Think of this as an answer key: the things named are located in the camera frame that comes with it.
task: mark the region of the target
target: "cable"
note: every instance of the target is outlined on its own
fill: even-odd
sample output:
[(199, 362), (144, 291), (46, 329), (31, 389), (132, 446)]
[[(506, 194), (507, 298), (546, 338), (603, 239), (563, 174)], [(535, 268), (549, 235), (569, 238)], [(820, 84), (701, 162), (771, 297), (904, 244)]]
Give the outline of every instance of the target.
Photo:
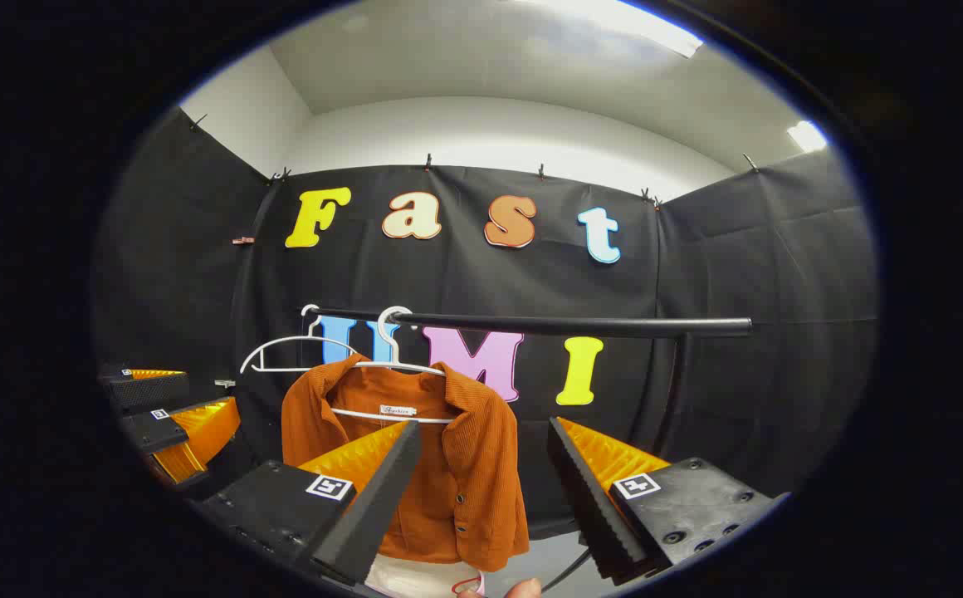
[(578, 556), (576, 561), (573, 561), (573, 563), (569, 564), (569, 567), (566, 567), (566, 571), (562, 571), (561, 574), (556, 576), (554, 580), (551, 580), (547, 586), (541, 588), (541, 594), (545, 594), (546, 591), (555, 587), (555, 584), (566, 579), (566, 577), (569, 576), (569, 574), (572, 574), (572, 572), (577, 571), (577, 567), (581, 567), (581, 564), (583, 564), (584, 561), (587, 561), (591, 554), (592, 553), (588, 549), (585, 549), (584, 552), (581, 552), (581, 556)]

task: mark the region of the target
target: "blue letter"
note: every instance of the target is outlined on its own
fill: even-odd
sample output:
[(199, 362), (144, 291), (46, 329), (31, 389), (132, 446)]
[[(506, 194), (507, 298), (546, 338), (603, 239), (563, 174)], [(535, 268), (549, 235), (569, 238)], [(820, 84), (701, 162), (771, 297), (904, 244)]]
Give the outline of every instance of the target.
[[(356, 326), (356, 321), (348, 318), (323, 316), (319, 325), (323, 326), (323, 337), (330, 338), (331, 341), (341, 341), (341, 343), (348, 345), (349, 330), (352, 330), (352, 326)], [(323, 343), (323, 363), (334, 363), (346, 359), (349, 359), (349, 349), (334, 343)]]
[[(400, 326), (398, 323), (386, 322), (386, 334), (393, 336), (394, 330), (397, 330)], [(371, 334), (374, 336), (374, 353), (371, 355), (371, 359), (376, 360), (376, 362), (388, 362), (388, 360), (392, 360), (394, 358), (394, 348), (390, 347), (389, 343), (386, 343), (382, 336), (379, 336), (379, 323), (369, 321), (367, 322), (367, 327), (371, 329)]]
[(611, 247), (608, 242), (607, 231), (618, 231), (618, 220), (607, 217), (603, 208), (585, 209), (577, 215), (578, 223), (584, 224), (584, 239), (589, 246), (589, 254), (595, 261), (613, 264), (622, 257), (617, 247)]

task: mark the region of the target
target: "yellow letter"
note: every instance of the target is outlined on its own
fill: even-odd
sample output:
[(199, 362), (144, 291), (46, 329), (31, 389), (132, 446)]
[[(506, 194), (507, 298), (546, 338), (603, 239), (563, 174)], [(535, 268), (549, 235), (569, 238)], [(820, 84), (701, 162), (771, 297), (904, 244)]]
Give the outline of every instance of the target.
[(438, 201), (432, 194), (399, 194), (389, 202), (389, 207), (395, 212), (382, 221), (382, 232), (388, 238), (435, 238), (441, 232), (441, 224), (437, 223)]
[(596, 353), (603, 351), (604, 342), (591, 336), (576, 336), (568, 338), (562, 345), (569, 352), (569, 365), (566, 366), (566, 384), (555, 402), (561, 405), (591, 404), (592, 366), (596, 364)]
[[(334, 221), (334, 211), (337, 205), (346, 205), (352, 199), (349, 187), (337, 189), (323, 189), (318, 192), (304, 192), (301, 194), (301, 211), (296, 215), (293, 232), (286, 238), (286, 247), (314, 247), (319, 242), (319, 235), (315, 234), (315, 225), (325, 231)], [(333, 200), (337, 205), (328, 203)]]

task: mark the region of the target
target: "clothes rail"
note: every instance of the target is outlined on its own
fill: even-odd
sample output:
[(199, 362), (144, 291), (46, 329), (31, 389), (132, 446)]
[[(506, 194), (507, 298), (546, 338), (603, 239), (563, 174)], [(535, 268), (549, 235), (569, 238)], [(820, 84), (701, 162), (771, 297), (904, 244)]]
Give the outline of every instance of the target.
[[(378, 311), (312, 310), (322, 316), (377, 321)], [(394, 314), (391, 322), (412, 326), (440, 326), (482, 332), (523, 334), (583, 334), (626, 338), (676, 338), (750, 336), (750, 318), (656, 319), (656, 318), (542, 318), (523, 316), (466, 316), (445, 314)]]

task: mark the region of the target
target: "ceiling light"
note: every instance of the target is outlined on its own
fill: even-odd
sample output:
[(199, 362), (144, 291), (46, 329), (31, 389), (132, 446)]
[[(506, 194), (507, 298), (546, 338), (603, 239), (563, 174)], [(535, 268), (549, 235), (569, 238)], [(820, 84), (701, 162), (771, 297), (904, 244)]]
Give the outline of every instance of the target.
[(652, 39), (686, 58), (702, 46), (702, 41), (681, 27), (619, 0), (520, 0), (542, 4), (558, 12), (587, 18), (600, 26)]
[(801, 120), (799, 124), (788, 129), (788, 134), (803, 151), (817, 151), (828, 144), (813, 122)]

